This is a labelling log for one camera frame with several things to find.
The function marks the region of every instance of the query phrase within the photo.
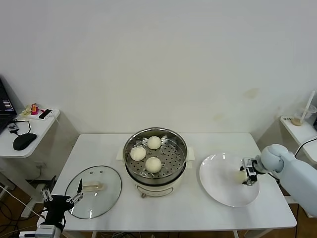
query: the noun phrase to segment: white wall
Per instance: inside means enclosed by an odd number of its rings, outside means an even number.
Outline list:
[[[2,0],[0,72],[80,133],[251,132],[316,89],[315,0]]]

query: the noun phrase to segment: wall stain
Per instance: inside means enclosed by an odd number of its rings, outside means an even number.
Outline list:
[[[223,113],[218,113],[215,116],[212,117],[212,120],[215,122],[222,121],[224,119],[224,114]]]
[[[259,91],[260,91],[259,88],[252,88],[252,89],[249,89],[248,91],[245,91],[242,94],[242,96],[247,99],[254,99],[259,94]]]

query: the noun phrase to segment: perforated steamer tray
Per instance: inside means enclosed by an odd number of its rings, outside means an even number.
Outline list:
[[[129,155],[127,158],[127,166],[130,171],[144,178],[163,178],[182,169],[185,162],[183,150],[173,140],[163,137],[161,139],[161,147],[152,150],[147,147],[147,139],[137,141],[135,146],[142,146],[146,150],[146,156],[141,161],[134,161]],[[152,174],[145,169],[145,161],[150,157],[158,157],[162,162],[162,168],[158,173]]]

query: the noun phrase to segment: computer mouse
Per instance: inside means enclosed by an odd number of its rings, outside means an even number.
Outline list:
[[[24,150],[28,145],[36,139],[36,134],[26,133],[18,136],[13,142],[13,148],[15,150]]]

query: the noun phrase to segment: glass lid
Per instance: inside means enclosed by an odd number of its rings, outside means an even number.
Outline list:
[[[68,185],[65,195],[77,193],[82,179],[84,197],[71,209],[70,214],[81,219],[98,217],[111,209],[117,202],[122,188],[120,175],[108,166],[85,169]]]

